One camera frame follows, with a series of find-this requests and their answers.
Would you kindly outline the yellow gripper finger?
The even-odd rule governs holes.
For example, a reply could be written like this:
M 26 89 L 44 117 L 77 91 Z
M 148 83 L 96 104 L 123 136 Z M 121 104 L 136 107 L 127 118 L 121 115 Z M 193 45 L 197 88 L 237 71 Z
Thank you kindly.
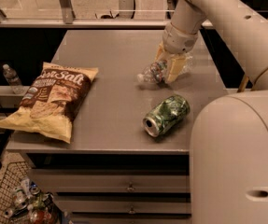
M 158 46 L 156 56 L 154 61 L 169 61 L 170 60 L 170 53 L 164 48 L 163 42 L 161 42 Z
M 166 83 L 174 82 L 182 71 L 186 63 L 185 54 L 172 54 L 166 59 L 167 61 L 167 72 L 166 72 Z

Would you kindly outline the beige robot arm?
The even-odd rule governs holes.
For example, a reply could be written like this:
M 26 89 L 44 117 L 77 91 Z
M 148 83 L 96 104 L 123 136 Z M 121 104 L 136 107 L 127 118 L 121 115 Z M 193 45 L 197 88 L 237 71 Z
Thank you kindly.
M 252 83 L 205 106 L 190 136 L 192 224 L 268 224 L 268 20 L 240 0 L 178 0 L 162 35 L 174 54 L 210 21 Z

